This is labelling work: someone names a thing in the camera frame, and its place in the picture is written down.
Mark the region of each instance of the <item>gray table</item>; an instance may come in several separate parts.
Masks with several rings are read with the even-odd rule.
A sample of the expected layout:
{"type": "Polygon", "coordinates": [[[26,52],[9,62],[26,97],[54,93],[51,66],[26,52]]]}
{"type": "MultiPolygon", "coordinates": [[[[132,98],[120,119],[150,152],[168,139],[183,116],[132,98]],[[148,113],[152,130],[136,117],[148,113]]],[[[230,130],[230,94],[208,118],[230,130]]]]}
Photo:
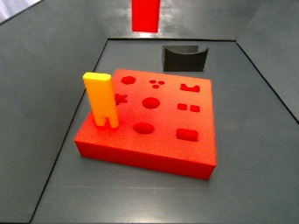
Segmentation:
{"type": "Polygon", "coordinates": [[[108,41],[98,71],[163,71],[163,45],[210,48],[219,165],[210,181],[80,157],[79,106],[32,222],[298,223],[299,127],[234,42],[108,41]]]}

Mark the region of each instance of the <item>circular hole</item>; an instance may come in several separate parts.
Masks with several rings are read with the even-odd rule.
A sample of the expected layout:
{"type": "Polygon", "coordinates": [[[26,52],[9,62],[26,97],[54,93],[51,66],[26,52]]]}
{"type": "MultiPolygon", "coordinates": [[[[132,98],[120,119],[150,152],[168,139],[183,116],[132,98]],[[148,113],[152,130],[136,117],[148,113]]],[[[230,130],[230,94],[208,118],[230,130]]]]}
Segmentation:
{"type": "Polygon", "coordinates": [[[156,98],[148,97],[143,100],[143,105],[147,109],[156,109],[160,106],[160,102],[156,98]]]}
{"type": "Polygon", "coordinates": [[[148,135],[155,132],[155,126],[147,122],[140,122],[135,124],[134,130],[139,134],[148,135]]]}
{"type": "Polygon", "coordinates": [[[130,85],[130,84],[135,84],[136,82],[136,78],[134,76],[127,76],[122,79],[122,82],[126,84],[126,85],[130,85]]]}

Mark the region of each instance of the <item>star-shaped hole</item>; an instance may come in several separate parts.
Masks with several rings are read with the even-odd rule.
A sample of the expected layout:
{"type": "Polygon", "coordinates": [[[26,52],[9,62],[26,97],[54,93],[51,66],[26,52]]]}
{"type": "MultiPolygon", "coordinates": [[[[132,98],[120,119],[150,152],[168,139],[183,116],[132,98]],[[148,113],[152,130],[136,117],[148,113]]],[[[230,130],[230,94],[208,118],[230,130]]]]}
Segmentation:
{"type": "Polygon", "coordinates": [[[127,94],[124,95],[116,94],[115,98],[116,98],[116,105],[119,105],[122,102],[127,103],[127,94]]]}

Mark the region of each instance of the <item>gray surface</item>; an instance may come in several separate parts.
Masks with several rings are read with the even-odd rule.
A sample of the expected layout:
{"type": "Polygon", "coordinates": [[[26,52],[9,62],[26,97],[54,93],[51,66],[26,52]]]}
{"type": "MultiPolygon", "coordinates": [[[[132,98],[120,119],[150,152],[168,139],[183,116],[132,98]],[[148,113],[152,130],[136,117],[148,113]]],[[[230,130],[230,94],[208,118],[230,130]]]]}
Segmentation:
{"type": "Polygon", "coordinates": [[[82,75],[107,42],[92,10],[80,0],[44,1],[0,26],[0,222],[34,215],[82,75]]]}
{"type": "Polygon", "coordinates": [[[236,40],[264,1],[162,0],[158,33],[132,32],[130,0],[99,0],[98,17],[112,39],[236,40]]]}
{"type": "Polygon", "coordinates": [[[164,45],[210,48],[219,166],[210,181],[80,157],[79,107],[34,222],[299,222],[299,127],[235,43],[108,41],[98,71],[163,71],[164,45]]]}
{"type": "Polygon", "coordinates": [[[299,2],[270,0],[238,43],[299,120],[299,2]]]}

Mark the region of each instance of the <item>black object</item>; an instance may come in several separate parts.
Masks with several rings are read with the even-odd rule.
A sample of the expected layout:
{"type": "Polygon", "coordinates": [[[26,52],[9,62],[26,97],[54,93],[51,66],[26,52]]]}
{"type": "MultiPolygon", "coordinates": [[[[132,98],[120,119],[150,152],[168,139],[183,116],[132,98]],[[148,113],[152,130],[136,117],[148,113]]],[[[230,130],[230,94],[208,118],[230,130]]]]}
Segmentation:
{"type": "Polygon", "coordinates": [[[199,52],[196,45],[164,45],[163,46],[163,70],[166,72],[203,72],[207,48],[199,52]]]}

